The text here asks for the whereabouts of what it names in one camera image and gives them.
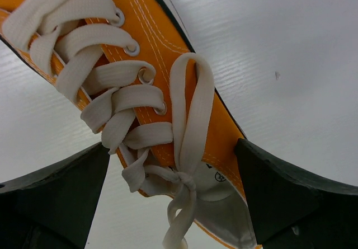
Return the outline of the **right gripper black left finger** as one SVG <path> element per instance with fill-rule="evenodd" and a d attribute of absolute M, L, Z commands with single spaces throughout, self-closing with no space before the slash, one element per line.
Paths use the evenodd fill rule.
<path fill-rule="evenodd" d="M 97 143 L 1 183 L 1 248 L 85 248 L 109 159 Z"/>

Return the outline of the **orange sneaker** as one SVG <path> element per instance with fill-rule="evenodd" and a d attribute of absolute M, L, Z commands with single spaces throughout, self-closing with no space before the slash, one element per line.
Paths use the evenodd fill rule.
<path fill-rule="evenodd" d="M 130 191 L 167 195 L 164 248 L 193 224 L 259 248 L 234 148 L 245 134 L 171 0 L 1 0 L 1 39 L 81 111 Z"/>

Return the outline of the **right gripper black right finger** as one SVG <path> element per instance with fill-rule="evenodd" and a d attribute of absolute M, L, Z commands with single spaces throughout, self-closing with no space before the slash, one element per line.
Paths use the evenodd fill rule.
<path fill-rule="evenodd" d="M 246 139 L 235 147 L 257 243 L 357 248 L 357 187 L 281 160 Z"/>

